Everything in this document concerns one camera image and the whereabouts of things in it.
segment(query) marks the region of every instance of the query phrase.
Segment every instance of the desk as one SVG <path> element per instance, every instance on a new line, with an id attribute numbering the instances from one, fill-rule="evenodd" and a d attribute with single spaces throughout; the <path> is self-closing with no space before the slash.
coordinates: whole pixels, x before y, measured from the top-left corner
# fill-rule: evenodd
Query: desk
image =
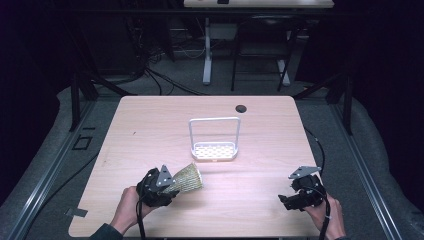
<path id="1" fill-rule="evenodd" d="M 238 113 L 237 105 L 247 111 Z M 277 195 L 294 195 L 288 179 L 315 166 L 295 102 L 286 96 L 122 98 L 69 234 L 86 237 L 114 214 L 122 190 L 154 167 L 171 174 L 191 162 L 192 118 L 239 117 L 239 152 L 231 162 L 197 163 L 204 188 L 179 194 L 144 219 L 148 237 L 317 236 L 309 215 L 287 211 Z M 126 236 L 139 236 L 137 226 Z"/>
<path id="2" fill-rule="evenodd" d="M 218 4 L 217 0 L 184 0 L 187 8 L 332 8 L 332 0 L 230 0 L 229 4 Z M 210 24 L 209 19 L 205 22 L 205 67 L 203 70 L 203 84 L 209 85 L 212 72 L 212 53 L 210 49 Z M 284 69 L 284 62 L 278 61 L 280 71 Z M 289 86 L 290 81 L 286 74 L 283 80 L 284 86 Z"/>

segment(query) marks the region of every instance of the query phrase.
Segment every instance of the human hand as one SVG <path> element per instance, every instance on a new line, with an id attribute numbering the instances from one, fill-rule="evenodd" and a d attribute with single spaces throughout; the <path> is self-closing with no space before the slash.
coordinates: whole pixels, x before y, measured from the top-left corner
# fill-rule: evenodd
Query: human hand
<path id="1" fill-rule="evenodd" d="M 342 205 L 337 199 L 334 199 L 332 196 L 327 194 L 328 202 L 330 203 L 331 212 L 330 212 L 330 221 L 328 223 L 327 231 L 325 236 L 329 240 L 333 240 L 339 237 L 346 236 L 343 223 L 343 214 L 342 214 Z M 325 208 L 326 202 L 323 201 L 319 206 L 316 207 L 305 207 L 304 210 L 311 216 L 312 221 L 318 230 L 321 231 L 322 225 L 325 219 Z"/>
<path id="2" fill-rule="evenodd" d="M 139 201 L 139 196 L 135 186 L 125 188 L 122 193 L 121 200 L 119 201 L 118 207 L 115 211 L 110 225 L 114 227 L 122 235 L 135 224 L 137 224 L 137 211 L 136 206 Z M 144 203 L 141 203 L 141 216 L 144 218 L 147 214 L 156 208 L 149 207 Z"/>

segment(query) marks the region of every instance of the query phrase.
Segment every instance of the person's arm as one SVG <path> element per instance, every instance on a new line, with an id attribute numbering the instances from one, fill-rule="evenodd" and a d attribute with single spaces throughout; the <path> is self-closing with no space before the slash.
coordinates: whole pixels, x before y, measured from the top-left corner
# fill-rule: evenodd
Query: person's arm
<path id="1" fill-rule="evenodd" d="M 107 240 L 120 240 L 123 238 L 125 232 L 135 224 L 137 224 L 136 206 L 139 196 L 135 186 L 125 188 L 116 208 L 115 215 L 110 224 L 103 224 L 90 239 L 107 239 Z M 147 216 L 155 208 L 149 207 L 142 203 L 142 218 Z"/>
<path id="2" fill-rule="evenodd" d="M 328 202 L 330 203 L 330 221 L 328 223 L 325 237 L 329 240 L 335 239 L 348 239 L 346 237 L 346 231 L 344 229 L 342 205 L 337 199 L 334 199 L 327 194 Z M 316 207 L 305 207 L 304 210 L 311 216 L 312 221 L 318 230 L 321 231 L 324 218 L 325 218 L 325 207 L 326 202 L 323 201 L 319 206 Z"/>

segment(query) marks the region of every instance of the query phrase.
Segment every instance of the sleeve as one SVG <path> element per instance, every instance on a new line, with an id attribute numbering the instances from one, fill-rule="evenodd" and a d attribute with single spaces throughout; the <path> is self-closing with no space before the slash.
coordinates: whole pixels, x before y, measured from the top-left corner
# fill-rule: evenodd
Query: sleeve
<path id="1" fill-rule="evenodd" d="M 90 236 L 91 240 L 122 240 L 122 238 L 120 232 L 106 223 Z"/>

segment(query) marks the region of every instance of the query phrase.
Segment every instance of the gray floor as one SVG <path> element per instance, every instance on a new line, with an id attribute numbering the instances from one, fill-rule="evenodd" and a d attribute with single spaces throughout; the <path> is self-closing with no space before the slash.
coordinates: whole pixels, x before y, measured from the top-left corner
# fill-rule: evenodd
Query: gray floor
<path id="1" fill-rule="evenodd" d="M 298 41 L 289 69 L 291 79 L 296 73 L 304 44 L 305 40 Z M 163 57 L 150 67 L 193 90 L 210 95 L 292 96 L 309 85 L 295 82 L 277 92 L 278 82 L 275 80 L 237 81 L 236 90 L 231 92 L 231 61 L 226 46 L 228 43 L 225 42 L 215 46 L 209 86 L 202 84 L 203 56 L 189 58 L 181 53 L 177 54 L 174 63 Z M 158 81 L 164 94 L 171 92 L 169 82 Z M 138 95 L 159 93 L 156 83 L 149 77 L 120 87 Z M 65 213 L 77 207 L 94 161 L 55 194 L 39 215 L 35 212 L 100 150 L 119 97 L 105 87 L 97 88 L 100 92 L 98 101 L 82 99 L 83 121 L 74 133 L 68 132 L 71 126 L 70 91 L 66 89 L 58 95 L 61 109 L 54 127 L 25 175 L 0 208 L 0 239 L 22 239 L 32 219 L 35 221 L 26 239 L 71 239 L 67 233 L 71 217 Z M 296 104 L 303 124 L 323 146 L 326 156 L 323 183 L 328 192 L 342 202 L 348 234 L 352 239 L 424 239 L 423 215 L 403 196 L 389 174 L 384 145 L 366 110 L 354 101 L 353 136 L 348 136 L 340 125 L 340 106 L 327 105 L 323 100 L 325 93 L 325 89 L 320 90 L 308 99 L 296 101 Z M 171 95 L 189 93 L 175 88 Z M 72 150 L 79 136 L 92 139 L 86 150 Z M 315 139 L 309 134 L 307 136 L 316 162 L 321 165 L 320 149 Z"/>

